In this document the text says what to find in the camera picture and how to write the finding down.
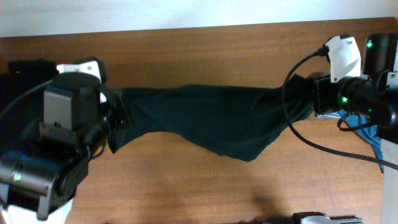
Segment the black t-shirt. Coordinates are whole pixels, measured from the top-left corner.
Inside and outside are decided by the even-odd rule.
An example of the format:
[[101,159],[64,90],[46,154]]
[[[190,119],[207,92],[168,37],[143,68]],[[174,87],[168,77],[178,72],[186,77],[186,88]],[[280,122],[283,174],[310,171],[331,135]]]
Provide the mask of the black t-shirt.
[[219,156],[250,162],[272,144],[291,121],[313,112],[313,79],[294,75],[287,90],[245,86],[188,85],[120,90],[132,125],[109,135],[116,152],[147,134],[169,132]]

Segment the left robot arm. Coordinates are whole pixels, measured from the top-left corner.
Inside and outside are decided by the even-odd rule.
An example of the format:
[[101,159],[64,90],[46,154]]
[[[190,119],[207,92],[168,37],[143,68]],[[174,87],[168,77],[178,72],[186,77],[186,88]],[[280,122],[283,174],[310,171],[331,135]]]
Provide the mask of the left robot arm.
[[20,79],[1,95],[1,221],[64,223],[90,162],[131,121],[96,57],[14,65]]

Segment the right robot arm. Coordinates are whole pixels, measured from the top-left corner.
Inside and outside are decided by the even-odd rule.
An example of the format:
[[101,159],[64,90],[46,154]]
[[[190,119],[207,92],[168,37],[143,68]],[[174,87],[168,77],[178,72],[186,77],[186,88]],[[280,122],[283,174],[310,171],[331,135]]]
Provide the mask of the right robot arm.
[[363,55],[350,35],[331,37],[324,46],[330,74],[315,82],[315,112],[366,117],[377,127],[384,159],[396,164],[397,34],[369,34]]

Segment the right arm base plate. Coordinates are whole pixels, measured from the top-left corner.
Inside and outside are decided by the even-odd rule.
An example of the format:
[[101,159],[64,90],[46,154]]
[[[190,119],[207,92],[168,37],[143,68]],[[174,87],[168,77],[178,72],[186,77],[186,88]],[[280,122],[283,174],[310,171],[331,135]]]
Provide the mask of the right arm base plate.
[[322,212],[300,212],[292,215],[293,224],[363,224],[358,217],[330,218]]

